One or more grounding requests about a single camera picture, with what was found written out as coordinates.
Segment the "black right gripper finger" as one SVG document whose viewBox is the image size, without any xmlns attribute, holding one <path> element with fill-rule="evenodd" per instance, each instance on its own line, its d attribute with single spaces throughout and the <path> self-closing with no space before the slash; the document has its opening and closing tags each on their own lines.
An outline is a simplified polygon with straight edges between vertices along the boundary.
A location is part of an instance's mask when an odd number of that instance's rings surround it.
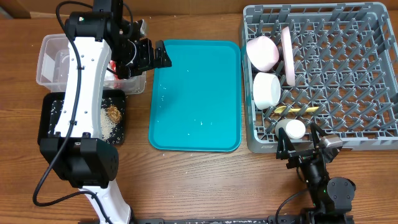
<svg viewBox="0 0 398 224">
<path fill-rule="evenodd" d="M 278 146 L 276 151 L 276 159 L 284 160 L 291 157 L 292 153 L 295 152 L 295 147 L 290 141 L 284 128 L 278 129 Z"/>
<path fill-rule="evenodd" d="M 322 130 L 321 127 L 319 127 L 316 123 L 311 123 L 310 124 L 310 130 L 311 130 L 311 137 L 313 141 L 313 146 L 314 148 L 317 148 L 320 138 L 319 137 L 324 137 L 326 136 L 326 132 Z"/>
</svg>

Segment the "pale green cup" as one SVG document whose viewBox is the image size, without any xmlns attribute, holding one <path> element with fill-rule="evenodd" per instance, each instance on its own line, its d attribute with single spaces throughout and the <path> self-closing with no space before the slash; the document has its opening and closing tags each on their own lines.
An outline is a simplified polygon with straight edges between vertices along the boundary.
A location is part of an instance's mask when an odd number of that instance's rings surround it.
<svg viewBox="0 0 398 224">
<path fill-rule="evenodd" d="M 279 135 L 279 129 L 283 128 L 290 139 L 301 139 L 306 132 L 305 125 L 297 119 L 282 119 L 275 126 L 275 134 Z"/>
</svg>

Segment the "red foil snack wrapper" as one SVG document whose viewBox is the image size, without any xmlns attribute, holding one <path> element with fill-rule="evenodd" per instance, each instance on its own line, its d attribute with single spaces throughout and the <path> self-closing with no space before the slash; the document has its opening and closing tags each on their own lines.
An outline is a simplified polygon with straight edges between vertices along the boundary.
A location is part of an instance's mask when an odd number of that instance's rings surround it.
<svg viewBox="0 0 398 224">
<path fill-rule="evenodd" d="M 112 61 L 112 60 L 109 62 L 108 71 L 111 72 L 111 73 L 113 73 L 114 75 L 116 74 L 116 64 L 115 64 L 115 62 Z"/>
</svg>

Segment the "yellow plastic spoon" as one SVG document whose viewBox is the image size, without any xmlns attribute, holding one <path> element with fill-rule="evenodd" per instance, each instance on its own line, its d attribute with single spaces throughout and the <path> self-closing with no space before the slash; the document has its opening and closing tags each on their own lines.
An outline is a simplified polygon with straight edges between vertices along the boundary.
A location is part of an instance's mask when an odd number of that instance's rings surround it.
<svg viewBox="0 0 398 224">
<path fill-rule="evenodd" d="M 312 113 L 318 110 L 320 107 L 315 106 L 315 107 L 303 107 L 303 108 L 288 108 L 287 106 L 280 106 L 274 110 L 274 113 L 276 114 L 282 114 L 285 110 L 288 110 L 288 113 L 299 113 L 299 112 L 308 112 Z"/>
</svg>

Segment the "small white bowl with scraps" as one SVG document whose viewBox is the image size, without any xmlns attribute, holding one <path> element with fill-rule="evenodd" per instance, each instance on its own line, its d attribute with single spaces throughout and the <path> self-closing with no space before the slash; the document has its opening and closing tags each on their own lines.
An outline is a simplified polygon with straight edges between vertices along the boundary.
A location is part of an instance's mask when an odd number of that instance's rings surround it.
<svg viewBox="0 0 398 224">
<path fill-rule="evenodd" d="M 253 99 L 259 110 L 276 106 L 280 100 L 280 82 L 276 75 L 259 72 L 253 81 Z"/>
</svg>

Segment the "pink bowl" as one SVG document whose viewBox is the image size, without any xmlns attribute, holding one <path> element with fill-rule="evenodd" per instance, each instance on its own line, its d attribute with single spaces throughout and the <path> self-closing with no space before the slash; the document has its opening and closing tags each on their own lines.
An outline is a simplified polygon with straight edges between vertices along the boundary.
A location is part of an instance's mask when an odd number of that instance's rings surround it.
<svg viewBox="0 0 398 224">
<path fill-rule="evenodd" d="M 246 52 L 251 63 L 261 72 L 268 72 L 279 61 L 276 44 L 266 36 L 248 41 Z"/>
</svg>

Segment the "white round plate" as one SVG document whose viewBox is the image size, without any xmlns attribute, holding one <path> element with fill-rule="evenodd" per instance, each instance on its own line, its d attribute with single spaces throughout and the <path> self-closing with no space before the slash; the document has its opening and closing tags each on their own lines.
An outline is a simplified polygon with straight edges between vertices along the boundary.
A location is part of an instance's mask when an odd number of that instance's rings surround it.
<svg viewBox="0 0 398 224">
<path fill-rule="evenodd" d="M 290 36 L 289 27 L 285 27 L 281 31 L 281 43 L 284 56 L 284 67 L 286 82 L 289 86 L 295 85 L 295 68 L 294 68 L 294 55 Z"/>
</svg>

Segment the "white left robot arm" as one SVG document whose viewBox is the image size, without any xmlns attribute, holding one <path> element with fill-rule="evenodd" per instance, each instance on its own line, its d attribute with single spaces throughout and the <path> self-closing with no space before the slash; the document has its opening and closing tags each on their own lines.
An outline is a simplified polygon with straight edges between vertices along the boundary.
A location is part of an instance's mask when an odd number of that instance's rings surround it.
<svg viewBox="0 0 398 224">
<path fill-rule="evenodd" d="M 147 38 L 144 21 L 123 17 L 127 9 L 122 1 L 95 1 L 85 12 L 60 20 L 70 53 L 67 86 L 53 133 L 39 140 L 48 171 L 68 181 L 77 195 L 85 195 L 100 223 L 135 220 L 116 182 L 118 150 L 101 133 L 108 64 L 115 63 L 120 79 L 172 64 L 164 43 Z"/>
</svg>

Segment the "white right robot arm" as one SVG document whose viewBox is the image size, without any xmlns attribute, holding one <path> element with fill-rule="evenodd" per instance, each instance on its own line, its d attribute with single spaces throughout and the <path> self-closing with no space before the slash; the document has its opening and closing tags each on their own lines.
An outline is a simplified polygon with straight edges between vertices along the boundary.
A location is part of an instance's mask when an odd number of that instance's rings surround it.
<svg viewBox="0 0 398 224">
<path fill-rule="evenodd" d="M 307 188 L 282 202 L 275 213 L 275 222 L 285 219 L 279 213 L 287 202 L 308 192 L 313 207 L 302 209 L 292 218 L 294 223 L 353 223 L 353 217 L 347 213 L 352 209 L 356 185 L 344 177 L 331 178 L 326 169 L 326 165 L 341 151 L 343 141 L 335 134 L 327 134 L 315 123 L 310 124 L 310 129 L 313 146 L 298 151 L 285 130 L 279 128 L 276 158 L 288 160 L 286 167 L 295 168 Z"/>
</svg>

